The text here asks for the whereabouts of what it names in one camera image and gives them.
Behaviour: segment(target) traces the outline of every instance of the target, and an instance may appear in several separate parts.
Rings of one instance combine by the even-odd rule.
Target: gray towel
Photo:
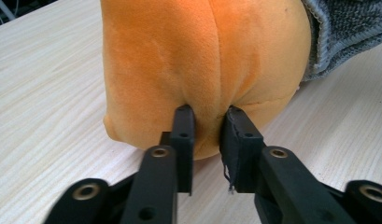
[[[312,28],[303,81],[326,77],[352,56],[382,43],[382,0],[302,0]]]

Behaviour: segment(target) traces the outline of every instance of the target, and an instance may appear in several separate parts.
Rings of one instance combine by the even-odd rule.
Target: wooden table
[[[111,184],[138,169],[141,150],[110,140],[98,0],[61,0],[0,26],[0,223],[41,223],[80,179]],[[382,45],[301,87],[262,130],[318,180],[382,184]],[[178,223],[258,223],[253,195],[228,194],[220,157],[195,163]]]

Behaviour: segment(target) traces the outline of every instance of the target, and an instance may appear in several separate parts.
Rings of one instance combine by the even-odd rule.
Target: metal ring
[[[287,158],[289,156],[287,152],[279,148],[271,149],[269,152],[270,152],[270,155],[280,159]]]
[[[100,187],[97,184],[85,184],[77,188],[72,194],[72,197],[78,201],[89,200],[96,196],[99,191]]]
[[[382,189],[371,185],[362,185],[360,192],[367,198],[382,203]]]
[[[153,157],[166,157],[168,155],[168,150],[165,148],[155,148],[152,152],[151,155]]]

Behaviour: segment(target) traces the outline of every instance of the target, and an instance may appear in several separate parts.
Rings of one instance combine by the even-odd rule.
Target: orange cushion
[[[196,117],[194,158],[219,152],[230,105],[273,119],[301,81],[310,50],[300,0],[102,0],[109,136],[147,149],[175,109]]]

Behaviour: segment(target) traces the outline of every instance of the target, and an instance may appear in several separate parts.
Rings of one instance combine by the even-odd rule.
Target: dark gray cloth
[[[326,77],[352,56],[382,43],[382,0],[302,0],[312,28],[303,81]]]

